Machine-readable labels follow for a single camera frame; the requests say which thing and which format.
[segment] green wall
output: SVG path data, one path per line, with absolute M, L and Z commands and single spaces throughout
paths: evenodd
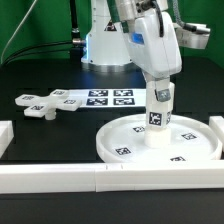
M 0 0 L 0 53 L 32 4 L 32 0 Z M 82 37 L 91 28 L 90 0 L 76 0 Z M 224 1 L 179 0 L 185 22 L 206 23 L 212 29 L 206 50 L 181 48 L 184 56 L 208 57 L 224 67 Z M 26 23 L 10 45 L 6 56 L 23 47 L 52 41 L 70 40 L 69 0 L 39 0 Z M 69 57 L 68 53 L 45 57 Z

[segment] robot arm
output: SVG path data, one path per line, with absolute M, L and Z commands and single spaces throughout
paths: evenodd
M 181 55 L 167 0 L 107 0 L 112 19 L 121 22 L 132 61 L 142 69 L 146 80 L 145 144 L 161 148 L 169 144 L 174 84 L 170 76 L 181 71 Z M 207 29 L 183 24 L 195 34 Z
M 162 12 L 168 8 L 167 1 L 116 0 L 115 6 L 132 61 L 155 78 L 178 73 L 181 57 L 176 34 L 169 14 Z

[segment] white round tray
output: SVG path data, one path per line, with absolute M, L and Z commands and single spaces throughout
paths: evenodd
M 170 144 L 161 149 L 144 144 L 145 114 L 113 120 L 96 136 L 97 152 L 107 163 L 217 160 L 222 144 L 212 129 L 199 121 L 172 115 Z

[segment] black surface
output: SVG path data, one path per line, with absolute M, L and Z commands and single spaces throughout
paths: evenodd
M 175 114 L 205 123 L 210 115 L 223 114 L 224 71 L 209 59 L 184 58 L 183 71 L 172 80 L 176 83 Z M 28 119 L 23 108 L 14 103 L 19 95 L 45 96 L 56 88 L 144 87 L 139 72 L 86 72 L 66 60 L 10 64 L 0 72 L 0 120 L 14 121 L 16 138 L 1 162 L 99 162 L 95 151 L 97 130 L 114 118 L 144 111 L 79 109 L 72 113 L 58 111 L 55 121 Z M 85 145 L 81 144 L 84 136 Z M 223 207 L 224 189 L 0 195 L 0 223 L 221 224 Z

